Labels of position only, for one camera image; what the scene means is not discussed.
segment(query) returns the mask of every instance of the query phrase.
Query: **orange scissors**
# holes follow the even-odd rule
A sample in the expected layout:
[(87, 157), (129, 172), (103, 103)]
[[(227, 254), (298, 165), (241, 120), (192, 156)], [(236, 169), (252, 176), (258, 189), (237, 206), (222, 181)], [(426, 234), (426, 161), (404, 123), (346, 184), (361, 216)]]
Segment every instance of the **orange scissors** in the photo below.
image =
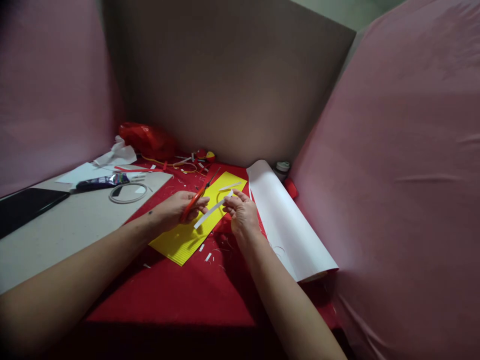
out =
[(193, 197), (193, 199), (190, 201), (190, 203), (187, 205), (187, 207), (185, 208), (185, 210), (183, 211), (183, 214), (181, 215), (180, 217), (180, 221), (183, 223), (185, 222), (185, 220), (187, 220), (187, 216), (189, 215), (189, 212), (190, 210), (192, 210), (192, 207), (195, 205), (195, 203), (198, 201), (198, 199), (200, 199), (204, 194), (205, 194), (205, 190), (207, 190), (209, 187), (210, 187), (210, 183), (212, 182), (212, 180), (215, 178), (215, 176), (217, 176), (217, 173), (219, 172), (220, 170), (220, 167), (215, 171), (215, 174), (212, 176), (212, 178), (210, 179), (209, 182), (207, 182), (205, 184), (205, 186), (202, 186), (200, 190), (198, 190), (198, 192), (195, 194), (195, 196)]

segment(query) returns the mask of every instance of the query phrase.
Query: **scissor handle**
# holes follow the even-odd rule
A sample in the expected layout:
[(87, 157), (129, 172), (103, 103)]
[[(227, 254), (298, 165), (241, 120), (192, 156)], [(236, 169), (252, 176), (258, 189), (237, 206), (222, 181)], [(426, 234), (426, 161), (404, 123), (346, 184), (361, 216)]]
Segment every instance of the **scissor handle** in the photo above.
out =
[(187, 216), (189, 215), (190, 210), (192, 210), (193, 206), (195, 203), (200, 199), (203, 195), (205, 194), (205, 187), (202, 187), (198, 192), (195, 194), (193, 199), (190, 201), (190, 203), (186, 206), (185, 210), (183, 211), (183, 214), (180, 217), (180, 222), (185, 222), (187, 220)]

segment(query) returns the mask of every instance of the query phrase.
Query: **pink sofa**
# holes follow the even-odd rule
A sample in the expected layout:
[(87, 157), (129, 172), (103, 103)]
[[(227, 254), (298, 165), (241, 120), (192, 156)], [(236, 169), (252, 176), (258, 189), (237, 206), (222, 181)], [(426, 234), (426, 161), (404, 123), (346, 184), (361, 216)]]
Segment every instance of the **pink sofa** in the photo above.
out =
[(294, 163), (362, 359), (478, 357), (479, 24), (472, 0), (374, 22)]

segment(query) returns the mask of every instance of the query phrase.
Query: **forearm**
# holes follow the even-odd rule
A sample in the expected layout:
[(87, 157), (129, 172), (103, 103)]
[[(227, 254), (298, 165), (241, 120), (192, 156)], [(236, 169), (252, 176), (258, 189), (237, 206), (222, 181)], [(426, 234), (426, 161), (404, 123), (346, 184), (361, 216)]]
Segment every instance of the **forearm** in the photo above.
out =
[(260, 298), (291, 359), (345, 359), (317, 309), (259, 231), (240, 241)]
[(156, 236), (155, 229), (144, 215), (0, 296), (7, 348), (30, 354), (64, 335)]

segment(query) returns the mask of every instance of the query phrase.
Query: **yellow cardboard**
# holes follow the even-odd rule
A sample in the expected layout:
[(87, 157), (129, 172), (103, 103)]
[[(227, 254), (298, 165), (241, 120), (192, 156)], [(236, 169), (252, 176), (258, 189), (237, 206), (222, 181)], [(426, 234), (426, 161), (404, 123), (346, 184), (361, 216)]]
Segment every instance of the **yellow cardboard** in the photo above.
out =
[[(204, 196), (210, 197), (208, 207), (213, 207), (215, 204), (219, 203), (230, 192), (230, 190), (219, 192), (219, 189), (235, 183), (240, 183), (240, 185), (233, 186), (232, 189), (239, 189), (241, 191), (247, 184), (247, 180), (229, 172), (224, 172), (205, 191)], [(183, 266), (194, 252), (197, 251), (199, 246), (223, 218), (225, 213), (222, 211), (222, 206), (220, 206), (220, 208), (215, 210), (215, 212), (213, 212), (198, 229), (194, 229), (195, 223), (202, 217), (202, 215), (203, 214), (200, 213), (198, 217), (188, 225), (178, 225), (173, 230), (164, 232), (149, 245), (173, 262)]]

